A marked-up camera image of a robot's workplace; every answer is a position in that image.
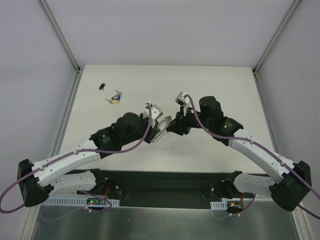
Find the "metal disc with keyrings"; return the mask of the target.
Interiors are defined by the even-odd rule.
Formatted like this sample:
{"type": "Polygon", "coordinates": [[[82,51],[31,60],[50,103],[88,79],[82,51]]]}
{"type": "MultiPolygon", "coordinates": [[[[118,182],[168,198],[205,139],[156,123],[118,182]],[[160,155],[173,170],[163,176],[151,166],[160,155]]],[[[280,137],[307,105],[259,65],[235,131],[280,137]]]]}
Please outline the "metal disc with keyrings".
{"type": "Polygon", "coordinates": [[[170,125],[171,121],[172,117],[170,115],[167,115],[157,124],[157,129],[159,130],[159,132],[156,133],[155,136],[150,140],[151,143],[159,141],[168,133],[167,127],[170,125]]]}

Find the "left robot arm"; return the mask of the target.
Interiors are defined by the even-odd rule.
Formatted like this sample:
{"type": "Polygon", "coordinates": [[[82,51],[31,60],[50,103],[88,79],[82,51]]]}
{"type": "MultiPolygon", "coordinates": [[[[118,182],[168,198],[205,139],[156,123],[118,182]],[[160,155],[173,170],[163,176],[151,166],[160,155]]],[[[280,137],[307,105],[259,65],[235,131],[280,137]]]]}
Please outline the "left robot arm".
{"type": "Polygon", "coordinates": [[[146,109],[140,115],[125,113],[115,123],[98,130],[75,148],[51,158],[18,164],[17,180],[25,207],[34,207],[50,196],[74,191],[105,191],[106,180],[99,169],[80,174],[69,172],[84,164],[102,160],[110,155],[125,153],[124,146],[138,141],[151,143],[160,133],[158,119],[162,111],[146,109]]]}

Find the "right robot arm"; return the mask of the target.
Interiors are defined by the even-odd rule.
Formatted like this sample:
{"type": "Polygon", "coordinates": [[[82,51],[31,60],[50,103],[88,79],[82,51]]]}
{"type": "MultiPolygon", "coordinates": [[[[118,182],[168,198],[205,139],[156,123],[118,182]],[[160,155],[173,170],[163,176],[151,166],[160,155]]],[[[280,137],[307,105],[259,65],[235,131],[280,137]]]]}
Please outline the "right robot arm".
{"type": "Polygon", "coordinates": [[[238,151],[267,174],[252,175],[234,171],[214,186],[215,193],[227,199],[241,193],[271,198],[280,208],[292,212],[312,188],[310,166],[304,161],[294,162],[259,143],[239,122],[224,115],[214,96],[199,100],[196,111],[193,100],[184,92],[175,99],[180,110],[166,130],[180,136],[192,128],[203,129],[218,142],[238,151]]]}

